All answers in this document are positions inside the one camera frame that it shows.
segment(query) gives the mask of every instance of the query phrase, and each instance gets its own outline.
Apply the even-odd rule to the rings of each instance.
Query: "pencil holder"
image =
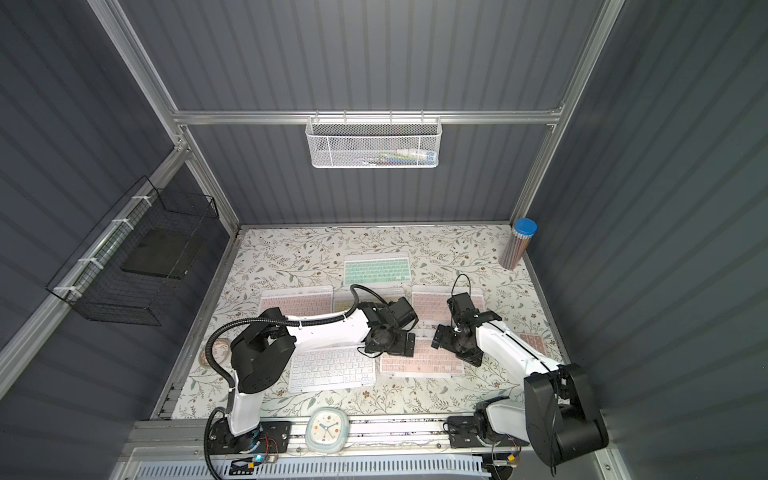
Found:
[[[513,270],[523,257],[523,252],[525,252],[528,242],[531,241],[531,237],[533,237],[537,229],[538,225],[530,218],[521,218],[516,221],[515,226],[512,228],[512,235],[507,242],[507,247],[499,258],[498,264],[507,270]]]

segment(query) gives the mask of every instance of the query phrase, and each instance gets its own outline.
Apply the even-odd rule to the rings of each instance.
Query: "leaf print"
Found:
[[[346,290],[341,265],[344,256],[399,250],[408,252],[411,274],[420,284],[450,285],[456,275],[467,273],[485,290],[486,308],[498,313],[510,327],[524,326],[546,338],[548,355],[560,361],[528,272],[523,268],[505,270],[497,264],[497,252],[504,250],[508,232],[507,226],[496,225],[248,230],[237,253],[242,255],[227,277],[207,334],[236,318],[257,315],[264,290],[328,284],[334,290]],[[232,340],[237,331],[231,333],[224,337]],[[478,368],[466,365],[465,375],[450,381],[380,377],[366,388],[296,395],[287,392],[289,377],[290,369],[286,369],[264,392],[264,416],[308,416],[318,403],[336,406],[350,415],[458,413],[472,411],[477,402],[500,392],[519,400],[523,394],[523,379],[511,376],[490,356]],[[213,407],[226,405],[226,396],[227,383],[210,369],[196,365],[184,383],[173,418],[204,419]]]

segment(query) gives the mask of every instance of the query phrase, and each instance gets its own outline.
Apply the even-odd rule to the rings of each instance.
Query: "white vent grille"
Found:
[[[414,124],[306,122],[312,165],[317,168],[437,167],[440,120]]]
[[[277,463],[261,465],[251,475],[228,475],[226,472],[230,462],[231,460],[214,461],[214,466],[222,478],[388,478],[395,475],[431,475],[434,478],[442,478],[445,475],[490,477],[489,473],[483,472],[480,457],[456,454],[281,458]],[[185,460],[142,462],[135,478],[208,480],[210,476],[202,460]]]

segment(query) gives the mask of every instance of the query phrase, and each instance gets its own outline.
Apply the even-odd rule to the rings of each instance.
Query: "black wire basket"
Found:
[[[218,218],[211,197],[153,188],[92,257],[73,253],[82,267],[71,285],[54,276],[46,288],[86,319],[159,326]]]

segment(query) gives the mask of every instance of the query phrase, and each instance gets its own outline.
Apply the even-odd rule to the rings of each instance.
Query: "white mesh basket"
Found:
[[[306,140],[317,168],[437,167],[440,120],[413,124],[306,122]]]

